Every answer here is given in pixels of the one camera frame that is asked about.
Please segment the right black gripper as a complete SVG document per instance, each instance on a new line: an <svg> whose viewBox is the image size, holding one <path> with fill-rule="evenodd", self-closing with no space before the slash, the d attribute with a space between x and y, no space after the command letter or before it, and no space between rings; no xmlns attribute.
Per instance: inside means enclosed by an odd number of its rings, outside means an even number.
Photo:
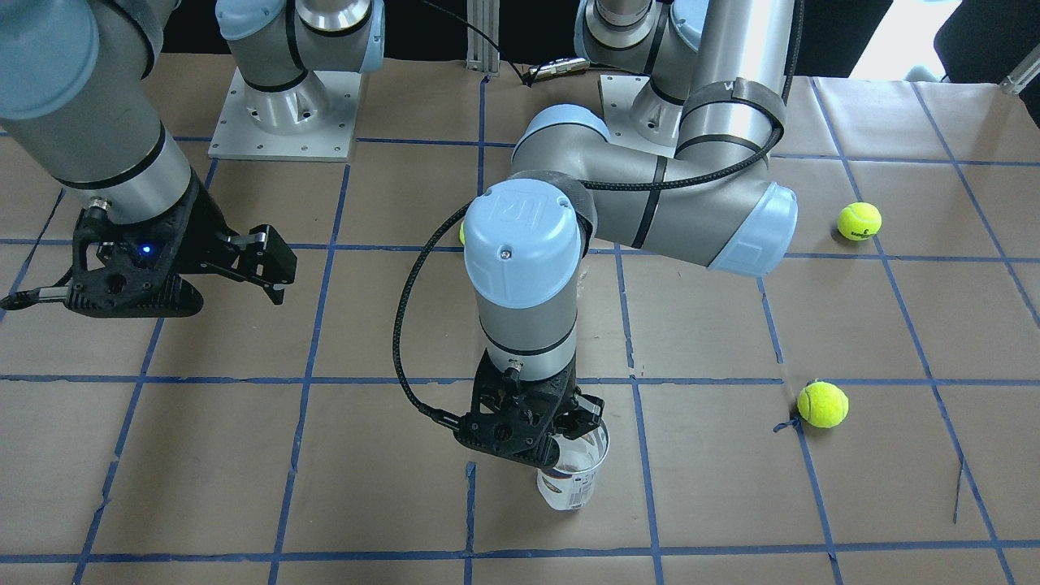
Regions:
<svg viewBox="0 0 1040 585"><path fill-rule="evenodd" d="M170 210L139 223L83 211L73 236L68 310L100 319L193 316L204 305L186 275L232 273L275 305L296 282L297 256L269 223L238 236L197 175Z"/></svg>

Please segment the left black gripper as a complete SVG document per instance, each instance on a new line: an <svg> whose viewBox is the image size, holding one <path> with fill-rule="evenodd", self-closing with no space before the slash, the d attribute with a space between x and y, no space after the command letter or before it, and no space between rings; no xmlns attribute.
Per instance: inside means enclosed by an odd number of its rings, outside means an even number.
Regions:
<svg viewBox="0 0 1040 585"><path fill-rule="evenodd" d="M471 411L461 416L456 441L468 449L528 466L555 466L560 448L599 428L605 401L576 384L575 363L539 381L523 381L520 370L498 370L482 356L473 380Z"/></svg>

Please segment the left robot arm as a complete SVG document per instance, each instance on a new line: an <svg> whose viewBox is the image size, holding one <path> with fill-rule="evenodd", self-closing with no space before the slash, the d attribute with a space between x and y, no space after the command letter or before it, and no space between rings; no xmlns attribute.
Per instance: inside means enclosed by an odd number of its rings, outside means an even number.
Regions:
<svg viewBox="0 0 1040 585"><path fill-rule="evenodd" d="M601 424L576 388L577 280L593 238L716 271L765 276L794 237L795 194L768 175L782 137L794 1L583 1L579 54L648 78L664 108L620 145L571 104L536 115L510 175L464 218L464 262L486 338L470 411L446 415L460 444L549 469L558 437Z"/></svg>

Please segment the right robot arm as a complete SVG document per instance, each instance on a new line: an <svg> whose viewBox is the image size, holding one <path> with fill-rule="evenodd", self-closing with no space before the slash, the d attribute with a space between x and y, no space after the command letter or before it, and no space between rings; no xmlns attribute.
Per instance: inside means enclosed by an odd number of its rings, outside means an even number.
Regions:
<svg viewBox="0 0 1040 585"><path fill-rule="evenodd" d="M186 276L262 288L279 305L297 257L275 227L240 233L146 97L175 1L4 1L2 126L80 200L73 259L4 310L62 303L93 317L197 314ZM219 1L236 60L210 152L341 162L363 73L385 47L382 1Z"/></svg>

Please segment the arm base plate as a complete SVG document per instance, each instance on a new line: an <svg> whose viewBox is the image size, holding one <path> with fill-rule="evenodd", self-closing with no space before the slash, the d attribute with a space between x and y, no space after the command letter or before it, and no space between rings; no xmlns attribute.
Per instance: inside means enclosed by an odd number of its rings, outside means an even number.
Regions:
<svg viewBox="0 0 1040 585"><path fill-rule="evenodd" d="M362 81L356 71L312 71L292 90L263 92L236 70L208 154L222 160L348 162Z"/></svg>
<svg viewBox="0 0 1040 585"><path fill-rule="evenodd" d="M602 75L599 90L609 144L674 156L690 88L671 95L650 76Z"/></svg>

